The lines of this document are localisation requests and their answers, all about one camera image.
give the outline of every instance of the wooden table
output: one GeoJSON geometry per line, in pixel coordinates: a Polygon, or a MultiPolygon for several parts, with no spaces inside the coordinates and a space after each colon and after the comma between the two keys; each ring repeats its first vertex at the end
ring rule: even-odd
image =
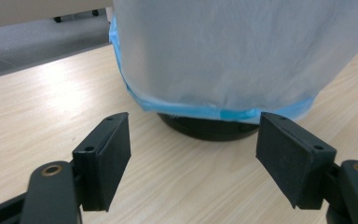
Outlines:
{"type": "MultiPolygon", "coordinates": [[[[257,135],[206,142],[166,126],[127,94],[111,46],[0,77],[0,203],[27,189],[31,172],[69,161],[105,117],[130,113],[132,157],[110,212],[84,223],[325,223],[292,209],[255,158],[257,135]]],[[[358,160],[358,55],[299,124],[358,160]]]]}

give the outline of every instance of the blue plastic bag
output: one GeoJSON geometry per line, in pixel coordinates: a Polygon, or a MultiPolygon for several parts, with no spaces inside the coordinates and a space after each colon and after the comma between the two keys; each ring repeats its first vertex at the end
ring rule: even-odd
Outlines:
{"type": "Polygon", "coordinates": [[[358,52],[358,1],[115,0],[110,40],[145,111],[304,116],[358,52]]]}

